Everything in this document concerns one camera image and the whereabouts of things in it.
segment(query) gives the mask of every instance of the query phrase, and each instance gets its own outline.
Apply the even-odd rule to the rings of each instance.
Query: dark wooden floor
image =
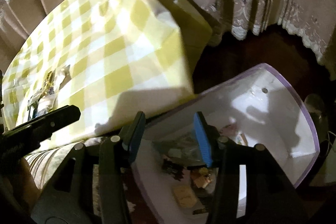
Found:
[[[280,72],[302,100],[310,93],[321,95],[333,112],[336,87],[335,83],[330,82],[328,71],[317,64],[315,54],[303,45],[301,37],[289,35],[277,25],[268,27],[259,36],[249,32],[244,41],[238,41],[226,33],[218,47],[206,47],[193,74],[195,93],[229,80],[260,63],[268,63]],[[322,163],[323,160],[316,162],[313,173]],[[298,192],[311,216],[335,189],[313,189],[307,184],[308,181],[302,183]]]

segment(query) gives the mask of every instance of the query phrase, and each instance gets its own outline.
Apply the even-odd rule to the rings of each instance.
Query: white container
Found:
[[[169,140],[193,128],[193,115],[202,111],[208,124],[222,128],[236,122],[249,146],[264,144],[289,180],[297,187],[313,166],[319,142],[313,121],[292,86],[268,64],[203,92],[146,127],[137,159],[132,165],[135,181],[159,223],[201,224],[207,214],[192,216],[172,195],[176,182],[164,174],[152,147],[154,140]],[[237,216],[245,214],[246,173],[240,172]]]

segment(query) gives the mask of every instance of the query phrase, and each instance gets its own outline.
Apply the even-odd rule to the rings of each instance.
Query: white bin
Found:
[[[236,122],[249,146],[264,144],[297,187],[313,166],[319,151],[314,124],[292,86],[268,64],[203,92],[146,127],[133,175],[142,196],[159,223],[201,224],[207,214],[186,215],[172,195],[171,176],[158,164],[153,140],[169,140],[193,128],[193,115],[202,111],[208,124],[222,128]],[[237,216],[245,214],[246,174],[240,175]]]

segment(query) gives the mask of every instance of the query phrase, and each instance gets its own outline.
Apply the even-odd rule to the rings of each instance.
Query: blue gripper pad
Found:
[[[194,114],[194,130],[196,134],[196,139],[199,145],[199,150],[201,151],[203,162],[207,167],[212,166],[212,152],[211,143],[209,142],[207,136],[208,124],[202,114],[202,112],[196,112]]]

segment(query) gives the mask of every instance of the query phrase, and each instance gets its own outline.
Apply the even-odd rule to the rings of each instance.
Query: yellow and white gingham pattern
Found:
[[[186,0],[65,0],[32,32],[3,79],[9,128],[46,74],[70,66],[56,107],[76,105],[78,122],[41,144],[50,149],[167,111],[193,96],[191,73],[211,28]]]

